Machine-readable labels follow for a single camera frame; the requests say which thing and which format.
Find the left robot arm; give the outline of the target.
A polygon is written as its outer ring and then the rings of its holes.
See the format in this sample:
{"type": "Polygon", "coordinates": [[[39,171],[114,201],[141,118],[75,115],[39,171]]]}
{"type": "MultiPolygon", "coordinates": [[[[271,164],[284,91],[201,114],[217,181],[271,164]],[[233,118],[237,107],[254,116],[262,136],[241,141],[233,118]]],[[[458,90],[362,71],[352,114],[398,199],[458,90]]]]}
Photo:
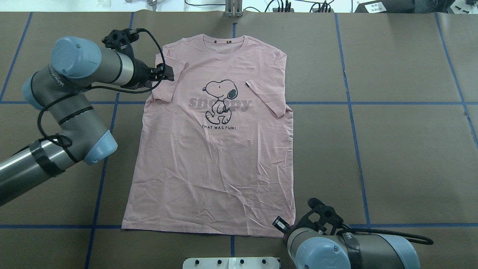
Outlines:
{"type": "Polygon", "coordinates": [[[161,46],[161,61],[147,66],[134,55],[132,43],[144,28],[113,30],[104,47],[76,36],[55,42],[48,66],[22,87],[26,102],[39,110],[41,138],[1,163],[0,203],[5,205],[78,162],[97,164],[118,144],[85,93],[100,89],[128,94],[147,93],[162,81],[174,81],[161,46]]]}

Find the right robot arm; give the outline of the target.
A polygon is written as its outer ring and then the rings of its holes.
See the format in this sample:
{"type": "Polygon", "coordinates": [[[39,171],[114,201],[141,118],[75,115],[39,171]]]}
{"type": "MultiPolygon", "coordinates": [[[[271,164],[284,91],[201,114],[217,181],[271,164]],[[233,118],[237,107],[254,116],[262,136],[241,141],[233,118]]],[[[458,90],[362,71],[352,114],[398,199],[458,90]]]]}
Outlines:
{"type": "Polygon", "coordinates": [[[287,252],[298,269],[420,269],[412,243],[404,235],[345,232],[326,235],[321,228],[289,225],[277,217],[287,252]]]}

